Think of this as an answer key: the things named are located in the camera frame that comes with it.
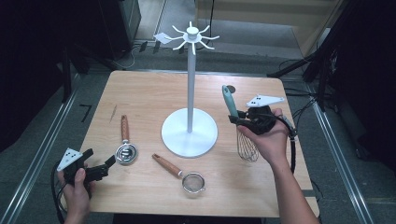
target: black cable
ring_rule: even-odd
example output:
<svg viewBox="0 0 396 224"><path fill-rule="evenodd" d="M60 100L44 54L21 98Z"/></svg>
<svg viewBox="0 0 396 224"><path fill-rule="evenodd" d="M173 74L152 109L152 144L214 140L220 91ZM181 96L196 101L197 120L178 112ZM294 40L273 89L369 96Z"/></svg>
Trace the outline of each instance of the black cable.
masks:
<svg viewBox="0 0 396 224"><path fill-rule="evenodd" d="M212 21L213 21L213 11L215 9L215 0L212 0L212 9L210 10L210 20L209 20L209 37L212 37Z"/></svg>
<svg viewBox="0 0 396 224"><path fill-rule="evenodd" d="M315 186L315 188L317 188L318 193L321 196L320 198L323 198L323 192L320 190L318 184L313 179L310 178L310 180L311 180L311 183Z"/></svg>
<svg viewBox="0 0 396 224"><path fill-rule="evenodd" d="M61 203L61 196L62 196L62 193L64 192L64 187L66 187L66 183L64 183L62 186L61 186L61 189L59 189L59 191L58 191L58 194L57 194L57 196L56 196L56 201L57 201L57 203L58 203L58 206L59 206L59 208L63 211L63 212L65 212L66 213L66 210L64 209L64 206L62 205L62 203Z"/></svg>
<svg viewBox="0 0 396 224"><path fill-rule="evenodd" d="M280 67L282 66L282 64L288 63L288 62L296 62L296 61L300 61L300 59L289 59L289 60L283 61L282 63L279 64L279 66L277 68L280 71L281 70Z"/></svg>
<svg viewBox="0 0 396 224"><path fill-rule="evenodd" d="M54 181L56 168L58 167L59 163L61 163L61 161L57 161L55 163L55 165L52 167L52 172L51 172L51 175L50 175L50 187L51 187L51 192L52 192L52 199L53 199L53 202L55 204L56 215L58 217L59 222L60 223L64 223L64 215L62 214L61 209L59 208L59 203L58 202L59 202L59 193L62 192L65 184L61 188L60 192L58 192L58 195L57 195L56 192L55 192L55 181Z"/></svg>
<svg viewBox="0 0 396 224"><path fill-rule="evenodd" d="M300 118L301 115L305 112L305 110L309 107L311 107L311 105L313 105L315 102L317 101L317 98L311 98L311 100L301 109L296 110L293 114L292 117L293 119L296 119L297 117L297 121L296 121L296 130L298 130L299 124L300 124Z"/></svg>
<svg viewBox="0 0 396 224"><path fill-rule="evenodd" d="M321 220L321 216L320 216L320 214L319 214L319 216L318 216L318 220L319 220L319 223L320 224L322 224L323 222L322 222L322 220Z"/></svg>
<svg viewBox="0 0 396 224"><path fill-rule="evenodd" d="M294 88L285 88L285 91L298 91L298 92L302 92L303 94L295 94L295 93L290 93L290 92L286 92L287 96L311 96L311 97L318 97L317 93L313 93L313 92L309 92L309 91L302 91L302 90L298 90L298 89L294 89ZM325 96L327 96L328 98L332 97L331 93L324 93Z"/></svg>
<svg viewBox="0 0 396 224"><path fill-rule="evenodd" d="M147 46L146 49L155 49L154 46ZM165 48L165 47L159 47L158 49L171 49L171 48Z"/></svg>
<svg viewBox="0 0 396 224"><path fill-rule="evenodd" d="M295 136L297 135L296 130L293 130L292 127L290 126L291 124L288 124L284 119L277 117L275 115L270 115L270 114L255 114L257 116L263 116L267 118L273 118L277 119L280 122L282 122L286 128L289 131L289 139L290 139L290 149L291 149L291 155L290 155L290 170L294 174L294 170L296 167L296 145L295 145Z"/></svg>

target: person's left hand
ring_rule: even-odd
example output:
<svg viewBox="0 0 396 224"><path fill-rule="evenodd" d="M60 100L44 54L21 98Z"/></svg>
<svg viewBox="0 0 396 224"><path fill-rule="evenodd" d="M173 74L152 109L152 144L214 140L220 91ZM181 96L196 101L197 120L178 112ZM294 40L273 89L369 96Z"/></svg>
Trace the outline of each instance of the person's left hand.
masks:
<svg viewBox="0 0 396 224"><path fill-rule="evenodd" d="M67 203L67 217L64 223L84 223L90 208L90 197L84 188L85 170L79 168L75 176L75 186L67 184L64 187L64 197ZM64 184L64 172L58 172L58 179Z"/></svg>

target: hand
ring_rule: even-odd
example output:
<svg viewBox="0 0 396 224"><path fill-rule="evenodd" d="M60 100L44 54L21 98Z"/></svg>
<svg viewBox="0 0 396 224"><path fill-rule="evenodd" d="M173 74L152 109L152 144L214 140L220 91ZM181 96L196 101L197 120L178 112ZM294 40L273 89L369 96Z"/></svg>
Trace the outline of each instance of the hand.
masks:
<svg viewBox="0 0 396 224"><path fill-rule="evenodd" d="M84 188L85 170L79 168L75 176L75 186L67 184L64 187L64 197L67 203L67 217L64 223L84 223L90 208L90 197ZM58 179L64 184L64 172L58 172Z"/></svg>
<svg viewBox="0 0 396 224"><path fill-rule="evenodd" d="M281 109L275 109L273 114L277 117L282 116ZM276 121L275 126L269 133L257 135L249 128L239 125L238 131L256 144L260 154L271 164L278 162L287 162L286 159L286 144L288 138L288 128L280 122Z"/></svg>

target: wooden handle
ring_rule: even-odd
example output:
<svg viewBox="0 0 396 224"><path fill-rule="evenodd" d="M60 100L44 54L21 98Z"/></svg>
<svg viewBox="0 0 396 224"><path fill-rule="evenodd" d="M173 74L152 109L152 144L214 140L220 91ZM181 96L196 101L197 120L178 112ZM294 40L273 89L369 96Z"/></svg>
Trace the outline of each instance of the wooden handle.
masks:
<svg viewBox="0 0 396 224"><path fill-rule="evenodd" d="M163 168L165 168L167 171L169 171L172 175L174 175L177 178L182 177L182 171L177 168L174 164L172 164L170 161L167 161L166 159L162 158L161 156L157 154L152 154L152 158L157 161Z"/></svg>
<svg viewBox="0 0 396 224"><path fill-rule="evenodd" d="M126 115L121 116L121 136L123 140L129 140L129 127Z"/></svg>

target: green handle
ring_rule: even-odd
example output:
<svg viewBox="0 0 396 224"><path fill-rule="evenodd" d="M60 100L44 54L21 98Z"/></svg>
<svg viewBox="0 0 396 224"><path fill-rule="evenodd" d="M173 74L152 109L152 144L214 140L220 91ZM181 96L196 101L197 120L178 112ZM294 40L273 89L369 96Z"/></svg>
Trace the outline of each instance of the green handle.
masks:
<svg viewBox="0 0 396 224"><path fill-rule="evenodd" d="M227 105L228 110L230 111L230 115L234 117L238 117L238 111L236 111L235 102L233 101L233 96L230 90L228 89L227 86L223 85L222 92L223 92L225 104Z"/></svg>

